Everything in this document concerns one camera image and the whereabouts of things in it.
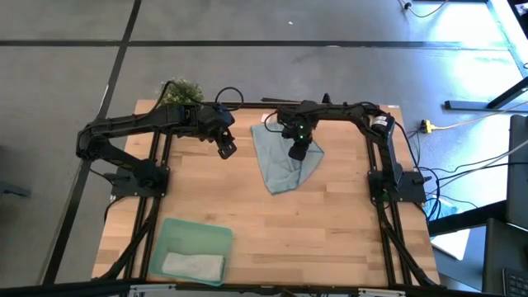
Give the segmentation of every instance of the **metal bracket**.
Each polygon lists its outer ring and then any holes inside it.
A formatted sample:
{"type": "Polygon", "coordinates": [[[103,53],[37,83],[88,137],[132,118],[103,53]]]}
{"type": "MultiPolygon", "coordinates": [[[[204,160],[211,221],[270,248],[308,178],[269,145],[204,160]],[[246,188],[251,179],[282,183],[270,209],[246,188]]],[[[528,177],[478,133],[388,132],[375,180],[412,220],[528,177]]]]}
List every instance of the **metal bracket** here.
{"type": "Polygon", "coordinates": [[[115,177],[112,178],[114,186],[111,194],[113,196],[138,196],[138,197],[164,197],[167,192],[169,167],[157,167],[161,175],[161,181],[155,187],[139,186],[134,174],[122,168],[117,168],[115,177]]]}
{"type": "Polygon", "coordinates": [[[131,285],[129,297],[136,297],[139,295],[139,293],[167,291],[167,290],[176,290],[176,284],[131,285]]]}
{"type": "Polygon", "coordinates": [[[381,289],[359,289],[360,297],[405,297],[405,292],[381,289]]]}
{"type": "Polygon", "coordinates": [[[418,172],[402,172],[402,177],[398,183],[398,189],[389,192],[383,190],[383,174],[381,171],[369,171],[368,178],[370,197],[372,197],[372,200],[374,201],[382,200],[389,202],[389,197],[391,201],[396,202],[423,203],[426,201],[423,184],[420,183],[422,176],[418,172]]]}

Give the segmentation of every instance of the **black metal leg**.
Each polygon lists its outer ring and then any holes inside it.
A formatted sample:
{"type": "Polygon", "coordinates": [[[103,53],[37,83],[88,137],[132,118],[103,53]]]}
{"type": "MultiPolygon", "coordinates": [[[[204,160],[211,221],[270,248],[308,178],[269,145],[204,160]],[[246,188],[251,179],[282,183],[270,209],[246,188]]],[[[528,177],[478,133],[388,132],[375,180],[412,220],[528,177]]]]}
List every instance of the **black metal leg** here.
{"type": "Polygon", "coordinates": [[[506,221],[505,200],[479,207],[475,210],[468,210],[462,214],[453,214],[431,221],[428,225],[429,235],[442,235],[483,225],[490,218],[498,219],[502,222],[506,221]]]}
{"type": "MultiPolygon", "coordinates": [[[[528,77],[518,82],[515,86],[510,87],[507,91],[489,103],[449,100],[445,102],[445,108],[447,110],[457,111],[500,111],[502,107],[505,107],[506,104],[513,101],[526,91],[528,91],[528,77]]],[[[528,112],[528,106],[519,106],[510,111],[528,112]]]]}
{"type": "Polygon", "coordinates": [[[2,196],[2,194],[15,194],[18,196],[29,197],[31,191],[0,181],[0,196],[2,196]]]}

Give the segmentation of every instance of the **cloth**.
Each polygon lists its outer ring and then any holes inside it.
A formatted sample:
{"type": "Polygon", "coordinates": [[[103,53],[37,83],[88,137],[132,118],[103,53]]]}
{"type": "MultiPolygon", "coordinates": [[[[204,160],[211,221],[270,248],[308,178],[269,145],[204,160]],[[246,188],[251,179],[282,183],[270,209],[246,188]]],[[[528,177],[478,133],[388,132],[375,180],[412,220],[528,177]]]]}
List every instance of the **cloth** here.
{"type": "MultiPolygon", "coordinates": [[[[277,123],[269,123],[267,127],[270,130],[282,130],[282,125],[277,123]]],[[[293,139],[284,139],[280,133],[266,130],[264,125],[252,126],[251,132],[262,178],[272,195],[299,187],[323,159],[324,151],[315,141],[310,144],[306,158],[301,162],[288,157],[293,139]]]]}
{"type": "Polygon", "coordinates": [[[169,252],[162,265],[163,273],[191,277],[201,281],[220,281],[224,257],[217,255],[181,255],[169,252]]]}

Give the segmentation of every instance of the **green plant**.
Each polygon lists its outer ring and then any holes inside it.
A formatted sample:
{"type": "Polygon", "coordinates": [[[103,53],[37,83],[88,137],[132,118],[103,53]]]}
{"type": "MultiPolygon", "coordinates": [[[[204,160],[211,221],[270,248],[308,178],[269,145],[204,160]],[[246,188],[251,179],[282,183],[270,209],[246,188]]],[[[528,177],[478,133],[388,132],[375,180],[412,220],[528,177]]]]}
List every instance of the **green plant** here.
{"type": "Polygon", "coordinates": [[[197,83],[185,79],[178,79],[168,86],[160,105],[166,104],[196,104],[204,101],[204,94],[197,83]]]}

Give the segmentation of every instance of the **butcher block tabletop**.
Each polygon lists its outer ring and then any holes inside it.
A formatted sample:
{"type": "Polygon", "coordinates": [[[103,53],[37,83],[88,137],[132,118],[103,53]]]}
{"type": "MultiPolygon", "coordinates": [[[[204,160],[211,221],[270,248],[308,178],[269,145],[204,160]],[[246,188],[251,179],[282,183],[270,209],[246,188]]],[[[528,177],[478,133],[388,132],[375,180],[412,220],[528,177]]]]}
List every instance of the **butcher block tabletop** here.
{"type": "MultiPolygon", "coordinates": [[[[139,100],[135,113],[145,113],[153,105],[152,100],[139,100]]],[[[403,123],[399,107],[381,108],[403,123]]],[[[153,251],[163,221],[183,219],[233,230],[225,284],[386,286],[380,228],[366,176],[370,165],[365,137],[352,123],[320,121],[313,137],[324,150],[318,168],[296,191],[272,196],[250,132],[252,125],[262,124],[262,114],[272,112],[255,108],[233,112],[230,130],[238,150],[227,160],[220,158],[214,143],[173,139],[170,181],[161,201],[153,251]]],[[[128,137],[125,151],[147,158],[152,136],[128,137]]],[[[158,160],[163,137],[159,143],[158,160]]],[[[394,147],[398,161],[412,170],[398,129],[394,147]]],[[[130,242],[138,203],[138,197],[128,197],[110,208],[92,276],[106,272],[130,242]]],[[[413,204],[398,206],[409,252],[432,280],[439,281],[423,213],[413,204]]],[[[392,249],[401,283],[398,254],[392,249]]],[[[137,255],[133,276],[139,274],[142,246],[137,255]]],[[[149,275],[148,281],[175,280],[149,275]]]]}

